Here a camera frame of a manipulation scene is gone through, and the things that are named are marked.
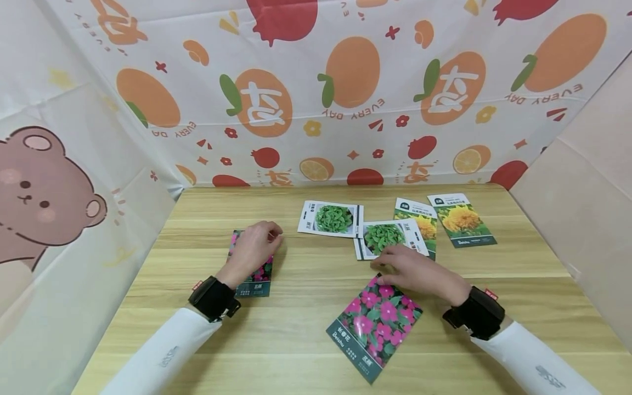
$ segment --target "red label tag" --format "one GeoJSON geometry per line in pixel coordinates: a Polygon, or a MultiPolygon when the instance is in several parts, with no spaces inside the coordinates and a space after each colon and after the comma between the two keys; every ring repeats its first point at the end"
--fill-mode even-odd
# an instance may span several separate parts
{"type": "Polygon", "coordinates": [[[485,288],[485,293],[488,294],[493,300],[498,300],[498,296],[491,292],[489,289],[485,288]]]}

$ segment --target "person's left hand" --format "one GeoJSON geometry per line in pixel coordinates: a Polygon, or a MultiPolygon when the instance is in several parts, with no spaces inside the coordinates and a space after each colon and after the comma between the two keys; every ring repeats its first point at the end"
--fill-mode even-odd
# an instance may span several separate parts
{"type": "Polygon", "coordinates": [[[275,222],[261,221],[241,232],[233,256],[215,276],[231,289],[244,282],[274,254],[283,241],[283,229],[275,222]]]}

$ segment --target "black wrist strap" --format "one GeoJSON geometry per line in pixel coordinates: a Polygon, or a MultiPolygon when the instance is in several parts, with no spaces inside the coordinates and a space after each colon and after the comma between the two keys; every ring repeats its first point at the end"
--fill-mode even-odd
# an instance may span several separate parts
{"type": "Polygon", "coordinates": [[[226,315],[232,317],[240,309],[241,303],[234,297],[235,291],[210,276],[195,288],[189,296],[189,303],[204,314],[209,322],[213,322],[226,315]]]}
{"type": "Polygon", "coordinates": [[[443,319],[454,328],[465,326],[471,336],[487,341],[500,330],[505,309],[488,294],[472,287],[468,299],[446,311],[443,319]]]}

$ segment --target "wooden tabletop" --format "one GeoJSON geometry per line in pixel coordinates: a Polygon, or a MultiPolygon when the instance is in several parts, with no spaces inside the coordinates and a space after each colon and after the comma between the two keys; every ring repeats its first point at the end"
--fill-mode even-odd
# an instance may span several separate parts
{"type": "Polygon", "coordinates": [[[166,394],[519,394],[500,365],[441,320],[435,299],[370,386],[325,333],[374,276],[352,241],[297,233],[305,200],[365,205],[392,219],[395,199],[463,192],[497,245],[455,249],[437,230],[437,261],[489,288],[512,318],[604,394],[629,393],[632,356],[575,285],[509,193],[496,185],[194,188],[180,197],[74,394],[96,394],[226,261],[234,229],[265,219],[285,230],[269,298],[243,308],[195,354],[166,394]]]}

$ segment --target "bear ear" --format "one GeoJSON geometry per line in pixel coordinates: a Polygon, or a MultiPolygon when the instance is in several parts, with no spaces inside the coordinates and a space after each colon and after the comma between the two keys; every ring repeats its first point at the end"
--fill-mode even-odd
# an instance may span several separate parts
{"type": "Polygon", "coordinates": [[[103,222],[106,218],[106,214],[106,201],[100,195],[95,194],[85,208],[85,215],[88,220],[86,228],[90,228],[103,222]]]}
{"type": "Polygon", "coordinates": [[[66,155],[66,149],[55,133],[41,126],[26,126],[17,129],[7,140],[10,145],[19,144],[36,151],[50,151],[62,156],[66,155]]]}

